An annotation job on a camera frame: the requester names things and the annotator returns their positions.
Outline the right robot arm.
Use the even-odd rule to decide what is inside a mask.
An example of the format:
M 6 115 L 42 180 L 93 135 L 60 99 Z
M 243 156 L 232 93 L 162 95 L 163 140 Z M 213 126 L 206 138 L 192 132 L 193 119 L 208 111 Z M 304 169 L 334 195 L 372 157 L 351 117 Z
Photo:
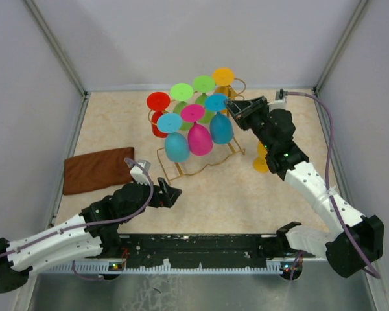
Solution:
M 286 93 L 269 103 L 262 96 L 252 100 L 226 100 L 225 107 L 242 130 L 251 130 L 267 151 L 269 171 L 302 194 L 323 220 L 327 232 L 292 222 L 277 231 L 277 250 L 289 257 L 304 251 L 326 259 L 339 276 L 348 278 L 364 270 L 374 277 L 372 264 L 383 255 L 384 224 L 352 207 L 321 176 L 309 157 L 293 141 L 292 114 L 284 108 Z

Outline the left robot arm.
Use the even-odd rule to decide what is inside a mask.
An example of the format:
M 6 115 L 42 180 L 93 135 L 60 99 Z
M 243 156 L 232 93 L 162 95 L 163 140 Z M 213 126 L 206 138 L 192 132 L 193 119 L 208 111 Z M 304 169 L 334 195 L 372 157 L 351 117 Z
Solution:
M 59 264 L 118 255 L 121 224 L 147 207 L 171 208 L 181 195 L 182 190 L 164 178 L 158 178 L 156 185 L 131 182 L 60 225 L 20 240 L 0 238 L 0 294 L 22 287 L 29 277 Z

